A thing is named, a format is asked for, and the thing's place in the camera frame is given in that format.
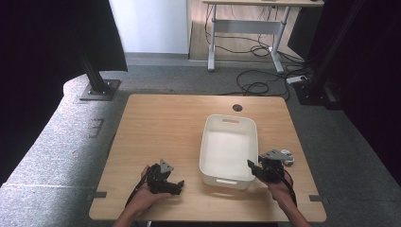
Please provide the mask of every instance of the gray carpet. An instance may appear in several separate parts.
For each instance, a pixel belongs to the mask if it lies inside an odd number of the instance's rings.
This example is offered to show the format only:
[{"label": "gray carpet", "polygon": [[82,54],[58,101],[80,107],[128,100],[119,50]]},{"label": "gray carpet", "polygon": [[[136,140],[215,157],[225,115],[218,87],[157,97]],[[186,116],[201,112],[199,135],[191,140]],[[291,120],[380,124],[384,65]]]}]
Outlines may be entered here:
[{"label": "gray carpet", "polygon": [[[121,79],[113,101],[80,101],[85,76],[65,84],[59,108],[0,188],[0,226],[111,226],[88,213],[129,95],[240,92],[236,76],[254,68],[217,65],[209,73],[205,66],[145,64],[102,73]],[[274,79],[250,75],[241,82]],[[286,90],[281,79],[268,84],[270,94]],[[399,226],[401,189],[352,122],[342,111],[301,106],[289,92],[288,109],[327,213],[314,226]]]}]

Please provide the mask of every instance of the white desk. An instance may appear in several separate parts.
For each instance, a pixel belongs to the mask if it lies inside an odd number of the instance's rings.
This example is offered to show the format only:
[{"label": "white desk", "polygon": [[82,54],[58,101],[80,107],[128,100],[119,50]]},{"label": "white desk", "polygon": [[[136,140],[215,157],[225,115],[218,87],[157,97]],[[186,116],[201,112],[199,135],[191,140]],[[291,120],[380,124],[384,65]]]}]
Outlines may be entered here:
[{"label": "white desk", "polygon": [[[203,0],[205,4],[213,5],[211,43],[209,45],[208,70],[215,70],[215,33],[248,33],[248,34],[273,34],[277,38],[269,48],[271,58],[278,73],[284,73],[279,60],[277,49],[286,27],[289,10],[291,7],[322,7],[323,0]],[[243,6],[270,6],[286,7],[281,21],[241,21],[220,20],[216,18],[218,5],[243,5]]]}]

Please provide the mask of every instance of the basket handle hole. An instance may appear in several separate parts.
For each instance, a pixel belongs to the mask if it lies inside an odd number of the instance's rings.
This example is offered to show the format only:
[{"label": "basket handle hole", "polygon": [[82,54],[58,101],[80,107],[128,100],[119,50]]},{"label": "basket handle hole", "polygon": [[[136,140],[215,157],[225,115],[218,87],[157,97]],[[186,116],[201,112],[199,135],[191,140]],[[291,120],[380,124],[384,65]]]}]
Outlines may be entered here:
[{"label": "basket handle hole", "polygon": [[239,124],[238,120],[231,120],[231,119],[222,119],[224,123],[232,123],[232,124]]},{"label": "basket handle hole", "polygon": [[216,182],[218,182],[218,183],[226,183],[226,184],[233,184],[233,185],[237,184],[237,182],[232,182],[232,181],[227,181],[227,180],[222,180],[222,179],[216,179]]}]

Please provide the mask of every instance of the wooden table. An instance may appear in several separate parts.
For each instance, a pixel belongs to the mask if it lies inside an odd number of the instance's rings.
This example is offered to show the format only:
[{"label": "wooden table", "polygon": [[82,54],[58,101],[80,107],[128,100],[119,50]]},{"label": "wooden table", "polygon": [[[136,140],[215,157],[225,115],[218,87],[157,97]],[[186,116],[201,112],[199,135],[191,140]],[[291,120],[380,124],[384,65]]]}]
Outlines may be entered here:
[{"label": "wooden table", "polygon": [[[287,18],[291,7],[322,7],[323,0],[202,0],[203,3],[213,6],[211,42],[209,45],[208,70],[215,70],[215,33],[247,33],[247,34],[272,34],[276,35],[274,44],[269,48],[271,58],[278,73],[284,73],[279,55],[278,46],[286,28]],[[269,6],[286,7],[281,21],[241,21],[222,20],[216,17],[218,5],[242,5],[242,6]]]},{"label": "wooden table", "polygon": [[[236,112],[239,104],[243,110]],[[90,210],[93,219],[117,219],[140,180],[145,165],[164,159],[175,167],[169,182],[185,180],[183,192],[154,204],[138,220],[288,221],[265,184],[254,180],[245,190],[201,181],[199,158],[206,118],[211,114],[249,117],[256,123],[259,153],[288,149],[296,161],[287,167],[298,207],[309,221],[326,219],[304,152],[281,97],[132,95]]]}]

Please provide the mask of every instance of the desk leg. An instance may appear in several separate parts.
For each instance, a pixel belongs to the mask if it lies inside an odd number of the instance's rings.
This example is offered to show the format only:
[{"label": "desk leg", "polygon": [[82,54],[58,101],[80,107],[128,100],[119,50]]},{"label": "desk leg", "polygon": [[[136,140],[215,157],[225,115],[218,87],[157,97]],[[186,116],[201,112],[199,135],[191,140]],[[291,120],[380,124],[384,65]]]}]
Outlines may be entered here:
[{"label": "desk leg", "polygon": [[209,44],[209,59],[207,61],[207,69],[209,71],[215,70],[215,21],[216,21],[216,7],[213,5],[213,17],[212,17],[212,32],[210,34],[211,41]]},{"label": "desk leg", "polygon": [[277,38],[274,41],[273,47],[269,48],[271,58],[273,59],[277,73],[280,73],[280,74],[284,73],[284,69],[283,69],[283,66],[281,65],[279,55],[277,54],[277,49],[278,49],[278,45],[280,44],[281,38],[283,37],[284,28],[286,28],[287,18],[288,18],[290,9],[291,9],[291,7],[286,7],[286,10],[283,15],[283,19],[281,20],[280,28],[277,33]]}]

